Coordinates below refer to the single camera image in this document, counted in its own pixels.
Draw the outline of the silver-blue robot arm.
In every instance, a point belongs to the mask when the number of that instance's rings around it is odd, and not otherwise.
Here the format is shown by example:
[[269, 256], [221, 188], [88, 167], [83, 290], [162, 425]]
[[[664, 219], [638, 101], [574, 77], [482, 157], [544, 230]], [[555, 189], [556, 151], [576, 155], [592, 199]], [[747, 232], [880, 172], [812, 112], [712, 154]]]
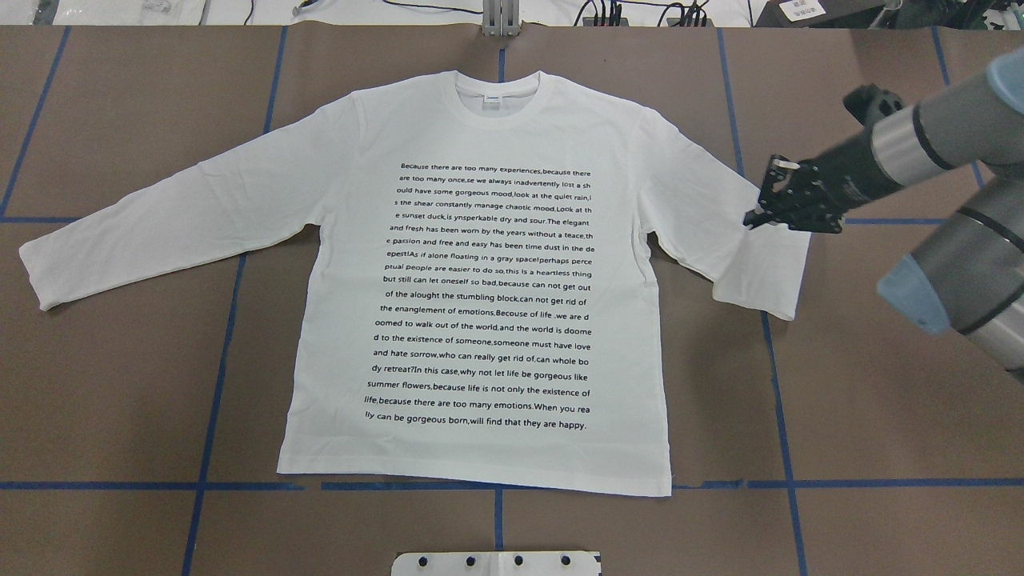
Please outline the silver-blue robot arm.
[[769, 161], [745, 227], [837, 234], [846, 214], [970, 164], [991, 178], [878, 281], [927, 333], [958, 332], [1014, 379], [1023, 372], [1023, 52], [920, 102], [874, 84], [844, 106], [859, 134], [810, 159]]

